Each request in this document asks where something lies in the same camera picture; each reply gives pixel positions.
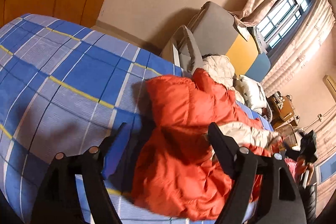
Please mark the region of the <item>orange puffer jacket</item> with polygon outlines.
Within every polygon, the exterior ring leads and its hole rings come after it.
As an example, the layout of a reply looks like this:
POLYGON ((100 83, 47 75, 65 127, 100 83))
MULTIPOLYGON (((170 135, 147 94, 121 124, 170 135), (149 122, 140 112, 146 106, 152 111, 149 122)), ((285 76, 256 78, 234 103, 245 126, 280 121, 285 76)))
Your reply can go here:
POLYGON ((153 213, 192 221, 216 219, 233 180, 213 158, 208 127, 253 153, 270 156, 281 140, 236 103, 235 92, 216 83, 203 69, 191 78, 165 75, 149 79, 155 128, 134 170, 131 199, 153 213))

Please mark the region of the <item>pink ruffled bedding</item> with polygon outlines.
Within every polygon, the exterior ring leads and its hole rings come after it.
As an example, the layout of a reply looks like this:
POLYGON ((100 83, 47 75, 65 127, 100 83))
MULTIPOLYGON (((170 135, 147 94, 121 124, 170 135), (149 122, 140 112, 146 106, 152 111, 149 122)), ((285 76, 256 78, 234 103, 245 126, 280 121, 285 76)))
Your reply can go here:
POLYGON ((296 181, 296 162, 290 158, 285 158, 284 159, 286 166, 289 169, 289 172, 293 178, 293 180, 296 181))

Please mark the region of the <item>wicker wooden chair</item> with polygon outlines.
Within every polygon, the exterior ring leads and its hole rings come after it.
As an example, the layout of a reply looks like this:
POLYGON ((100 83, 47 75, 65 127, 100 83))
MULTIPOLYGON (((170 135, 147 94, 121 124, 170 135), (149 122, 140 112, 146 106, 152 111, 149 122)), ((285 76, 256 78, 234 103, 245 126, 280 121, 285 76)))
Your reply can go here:
POLYGON ((282 138, 282 141, 290 148, 298 145, 297 138, 294 133, 293 126, 291 124, 285 124, 275 129, 276 132, 282 138))

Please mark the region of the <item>cluttered wooden desk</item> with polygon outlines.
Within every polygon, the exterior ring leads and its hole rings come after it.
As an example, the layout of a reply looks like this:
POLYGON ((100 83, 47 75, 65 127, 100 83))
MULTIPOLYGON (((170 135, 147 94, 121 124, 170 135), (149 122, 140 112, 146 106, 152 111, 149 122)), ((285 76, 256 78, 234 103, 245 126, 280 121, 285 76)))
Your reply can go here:
POLYGON ((293 128, 298 126, 300 117, 295 114, 295 107, 292 102, 291 95, 283 96, 279 91, 267 98, 267 102, 272 110, 271 125, 274 129, 283 126, 284 124, 291 124, 293 128))

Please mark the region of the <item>white printed pillow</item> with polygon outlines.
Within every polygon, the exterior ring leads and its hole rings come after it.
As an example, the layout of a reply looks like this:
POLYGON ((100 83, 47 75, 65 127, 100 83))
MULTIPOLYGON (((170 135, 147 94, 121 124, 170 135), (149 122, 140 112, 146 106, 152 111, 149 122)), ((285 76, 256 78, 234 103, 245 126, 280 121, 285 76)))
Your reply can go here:
POLYGON ((263 87, 259 82, 245 75, 240 75, 236 79, 234 87, 244 98, 246 106, 259 114, 263 113, 267 101, 263 87))

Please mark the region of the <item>right patterned curtain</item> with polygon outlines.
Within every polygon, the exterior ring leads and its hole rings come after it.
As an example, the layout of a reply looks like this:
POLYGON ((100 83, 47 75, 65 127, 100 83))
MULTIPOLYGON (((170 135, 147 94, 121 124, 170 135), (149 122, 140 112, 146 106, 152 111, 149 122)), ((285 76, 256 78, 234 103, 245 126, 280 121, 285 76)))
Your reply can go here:
POLYGON ((329 0, 313 0, 282 55, 261 82, 266 95, 286 85, 319 50, 335 24, 329 0))

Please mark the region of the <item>blue plaid bed sheet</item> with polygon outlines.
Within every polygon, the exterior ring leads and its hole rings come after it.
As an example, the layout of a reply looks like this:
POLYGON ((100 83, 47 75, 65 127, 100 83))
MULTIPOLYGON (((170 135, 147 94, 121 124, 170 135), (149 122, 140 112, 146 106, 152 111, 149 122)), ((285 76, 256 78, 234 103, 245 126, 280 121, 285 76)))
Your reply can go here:
POLYGON ((1 28, 1 194, 29 223, 38 188, 58 152, 78 155, 131 126, 117 170, 106 180, 123 223, 185 223, 126 197, 138 151, 151 133, 145 82, 184 76, 179 66, 133 44, 64 20, 22 15, 1 28))

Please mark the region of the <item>barred window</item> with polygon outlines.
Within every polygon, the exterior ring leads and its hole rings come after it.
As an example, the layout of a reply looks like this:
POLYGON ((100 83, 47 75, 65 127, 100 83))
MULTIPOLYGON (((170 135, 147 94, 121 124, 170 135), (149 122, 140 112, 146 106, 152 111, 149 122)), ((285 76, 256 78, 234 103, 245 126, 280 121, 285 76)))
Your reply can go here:
POLYGON ((266 52, 274 49, 306 12, 311 0, 282 0, 256 26, 266 52))

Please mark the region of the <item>grey yellow blue headboard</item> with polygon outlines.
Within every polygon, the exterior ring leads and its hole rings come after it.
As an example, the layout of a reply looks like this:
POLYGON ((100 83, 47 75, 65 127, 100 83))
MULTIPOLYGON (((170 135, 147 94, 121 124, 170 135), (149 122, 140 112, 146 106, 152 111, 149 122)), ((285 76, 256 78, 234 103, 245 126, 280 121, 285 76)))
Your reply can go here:
POLYGON ((246 75, 257 82, 269 72, 270 61, 256 38, 256 30, 216 3, 206 2, 191 19, 188 28, 202 56, 225 55, 237 75, 246 75))

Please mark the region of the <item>grey bed side rail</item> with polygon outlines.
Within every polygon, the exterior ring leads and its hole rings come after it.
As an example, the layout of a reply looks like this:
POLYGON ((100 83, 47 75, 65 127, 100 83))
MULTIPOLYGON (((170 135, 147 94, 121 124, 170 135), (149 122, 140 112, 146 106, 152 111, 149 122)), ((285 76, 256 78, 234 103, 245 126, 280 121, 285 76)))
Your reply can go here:
POLYGON ((161 51, 160 57, 193 74, 203 59, 193 33, 181 25, 161 51))

